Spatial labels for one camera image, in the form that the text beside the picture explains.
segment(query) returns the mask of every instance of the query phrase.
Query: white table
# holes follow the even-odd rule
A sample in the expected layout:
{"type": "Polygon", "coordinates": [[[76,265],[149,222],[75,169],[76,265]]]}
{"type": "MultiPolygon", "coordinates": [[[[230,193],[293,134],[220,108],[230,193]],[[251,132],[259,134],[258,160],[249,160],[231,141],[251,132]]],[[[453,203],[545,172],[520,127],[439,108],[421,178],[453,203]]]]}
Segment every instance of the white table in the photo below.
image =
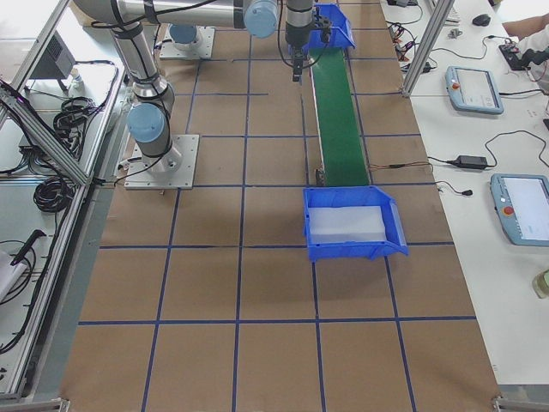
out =
{"type": "MultiPolygon", "coordinates": [[[[431,9],[420,0],[425,15],[422,21],[407,25],[414,35],[421,35],[431,16],[431,9]]],[[[388,6],[382,0],[389,21],[411,21],[419,15],[417,8],[388,6]]],[[[487,1],[455,0],[461,15],[463,35],[448,39],[445,27],[435,47],[446,47],[460,54],[480,56],[481,40],[489,34],[505,31],[487,1]],[[488,27],[474,27],[471,20],[487,13],[492,17],[488,27]]],[[[510,73],[497,44],[501,39],[488,39],[488,53],[482,60],[456,57],[446,51],[431,56],[438,69],[422,75],[412,93],[413,109],[428,155],[443,160],[457,155],[492,158],[484,148],[485,141],[500,132],[524,129],[549,141],[549,130],[542,119],[547,97],[536,94],[526,99],[504,99],[505,112],[500,116],[457,112],[445,90],[444,73],[449,65],[490,70],[499,91],[515,92],[537,88],[524,72],[510,73]]],[[[500,385],[549,385],[546,351],[549,348],[549,300],[540,300],[532,289],[532,279],[549,268],[549,249],[512,245],[501,228],[490,193],[494,173],[549,174],[538,159],[541,142],[526,134],[502,136],[490,148],[498,166],[482,173],[454,167],[435,166],[436,180],[448,180],[456,189],[472,189],[472,197],[441,192],[450,230],[466,277],[469,293],[485,339],[496,379],[500,385]]],[[[549,161],[549,151],[544,153],[549,161]]]]}

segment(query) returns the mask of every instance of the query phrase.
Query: black device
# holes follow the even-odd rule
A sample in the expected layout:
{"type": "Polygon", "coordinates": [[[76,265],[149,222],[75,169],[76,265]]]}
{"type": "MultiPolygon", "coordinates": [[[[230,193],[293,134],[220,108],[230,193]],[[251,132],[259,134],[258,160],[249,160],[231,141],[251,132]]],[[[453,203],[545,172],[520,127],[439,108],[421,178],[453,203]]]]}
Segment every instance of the black device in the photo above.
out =
{"type": "Polygon", "coordinates": [[[55,32],[30,78],[63,80],[69,77],[74,65],[75,58],[59,33],[55,32]]]}
{"type": "Polygon", "coordinates": [[[483,27],[486,27],[490,24],[490,16],[489,15],[477,15],[474,19],[473,19],[473,24],[475,26],[483,26],[483,27]]]}
{"type": "Polygon", "coordinates": [[[488,167],[488,162],[484,156],[466,156],[461,154],[454,161],[449,161],[448,163],[460,169],[484,170],[488,167]]]}
{"type": "Polygon", "coordinates": [[[516,55],[516,53],[518,52],[518,49],[514,44],[510,45],[506,43],[504,45],[499,45],[498,48],[501,51],[501,53],[504,55],[504,59],[509,65],[511,70],[526,69],[524,64],[521,62],[521,59],[518,58],[518,56],[516,55]]]}

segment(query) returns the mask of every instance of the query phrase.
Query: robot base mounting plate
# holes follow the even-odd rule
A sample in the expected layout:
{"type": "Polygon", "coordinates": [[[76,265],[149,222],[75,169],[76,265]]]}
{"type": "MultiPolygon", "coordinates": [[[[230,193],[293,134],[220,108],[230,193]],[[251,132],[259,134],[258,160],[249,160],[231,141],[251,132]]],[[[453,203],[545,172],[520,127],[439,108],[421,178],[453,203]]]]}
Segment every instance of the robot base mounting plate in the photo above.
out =
{"type": "MultiPolygon", "coordinates": [[[[158,190],[158,189],[192,189],[195,179],[196,156],[198,155],[198,135],[172,135],[173,145],[183,154],[181,166],[174,172],[151,173],[149,170],[141,172],[145,166],[142,162],[130,165],[129,176],[124,183],[128,190],[158,190]]],[[[134,147],[132,157],[141,156],[141,150],[134,147]]]]}
{"type": "MultiPolygon", "coordinates": [[[[213,27],[197,26],[202,35],[202,43],[188,51],[179,50],[171,41],[162,44],[160,50],[160,60],[200,60],[212,58],[212,49],[214,48],[215,29],[213,27]]],[[[172,40],[170,34],[166,32],[164,40],[172,40]]]]}

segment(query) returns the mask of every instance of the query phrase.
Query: cable bundle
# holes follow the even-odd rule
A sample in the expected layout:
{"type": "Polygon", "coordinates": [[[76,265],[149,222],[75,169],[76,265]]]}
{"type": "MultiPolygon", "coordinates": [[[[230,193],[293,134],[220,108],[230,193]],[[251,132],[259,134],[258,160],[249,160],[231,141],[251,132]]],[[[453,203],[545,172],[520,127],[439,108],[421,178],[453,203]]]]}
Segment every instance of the cable bundle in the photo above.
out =
{"type": "Polygon", "coordinates": [[[61,112],[53,119],[58,141],[77,160],[84,150],[88,118],[97,110],[88,97],[74,97],[61,104],[61,112]]]}
{"type": "Polygon", "coordinates": [[[74,195],[74,187],[58,175],[40,183],[34,191],[33,200],[41,211],[57,213],[70,205],[74,195]]]}

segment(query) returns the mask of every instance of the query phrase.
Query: screen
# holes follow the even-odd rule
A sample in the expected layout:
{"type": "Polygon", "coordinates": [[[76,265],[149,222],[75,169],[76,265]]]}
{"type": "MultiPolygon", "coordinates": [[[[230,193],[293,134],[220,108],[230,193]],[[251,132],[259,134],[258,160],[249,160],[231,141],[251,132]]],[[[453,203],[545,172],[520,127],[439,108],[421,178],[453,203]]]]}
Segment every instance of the screen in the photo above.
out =
{"type": "Polygon", "coordinates": [[[521,237],[549,240],[549,195],[541,179],[504,178],[521,237]]]}
{"type": "Polygon", "coordinates": [[[463,102],[468,106],[495,107],[490,77],[485,71],[456,69],[463,102]]]}

